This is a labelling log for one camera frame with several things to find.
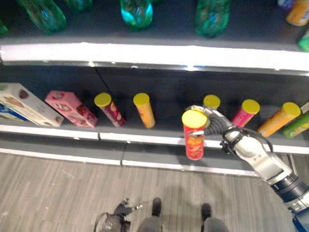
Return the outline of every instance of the black shoe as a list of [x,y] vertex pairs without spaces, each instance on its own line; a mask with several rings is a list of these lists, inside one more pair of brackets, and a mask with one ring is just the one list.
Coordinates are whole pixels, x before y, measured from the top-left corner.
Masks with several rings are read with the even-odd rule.
[[202,221],[211,217],[211,206],[208,203],[204,203],[201,208]]
[[161,208],[162,208],[161,199],[158,198],[158,197],[154,198],[154,200],[153,200],[153,210],[152,210],[151,215],[159,217],[160,213],[161,213]]

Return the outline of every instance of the robotic arm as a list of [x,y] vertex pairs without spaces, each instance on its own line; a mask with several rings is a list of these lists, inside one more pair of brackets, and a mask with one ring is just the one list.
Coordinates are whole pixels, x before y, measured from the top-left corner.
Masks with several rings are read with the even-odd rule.
[[236,127],[217,110],[196,105],[188,109],[204,113],[211,122],[205,131],[192,132],[190,136],[222,134],[223,150],[248,162],[295,215],[293,223],[298,231],[309,232],[309,187],[273,152],[272,144],[252,130]]

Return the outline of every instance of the soda bottle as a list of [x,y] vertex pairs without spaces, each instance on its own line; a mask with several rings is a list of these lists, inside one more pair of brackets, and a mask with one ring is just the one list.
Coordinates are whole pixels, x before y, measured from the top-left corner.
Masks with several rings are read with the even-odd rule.
[[73,11],[86,11],[92,7],[92,0],[64,0]]
[[199,35],[215,37],[227,26],[230,0],[198,0],[196,32]]
[[44,33],[51,34],[66,27],[66,18],[52,0],[17,0],[32,22]]
[[7,27],[0,20],[0,36],[6,34],[8,31],[9,30],[7,29]]
[[150,0],[120,0],[121,15],[132,31],[149,26],[153,19]]
[[301,38],[301,40],[298,42],[298,46],[300,49],[309,52],[309,30],[303,36],[303,38]]

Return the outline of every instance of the gray floor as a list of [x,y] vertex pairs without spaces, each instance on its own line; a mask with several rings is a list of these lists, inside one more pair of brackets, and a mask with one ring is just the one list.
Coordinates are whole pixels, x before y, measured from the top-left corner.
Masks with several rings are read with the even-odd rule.
[[[309,157],[296,157],[309,180]],[[117,167],[0,154],[1,232],[90,232],[96,216],[124,198],[145,207],[133,212],[131,231],[163,201],[164,231],[200,231],[200,206],[232,232],[291,232],[292,217],[258,178]]]

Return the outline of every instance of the pink box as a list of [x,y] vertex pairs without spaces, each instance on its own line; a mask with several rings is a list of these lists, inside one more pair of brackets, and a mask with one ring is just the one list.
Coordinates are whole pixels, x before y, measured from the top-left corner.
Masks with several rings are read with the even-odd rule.
[[73,92],[52,90],[45,101],[78,127],[95,127],[98,121]]

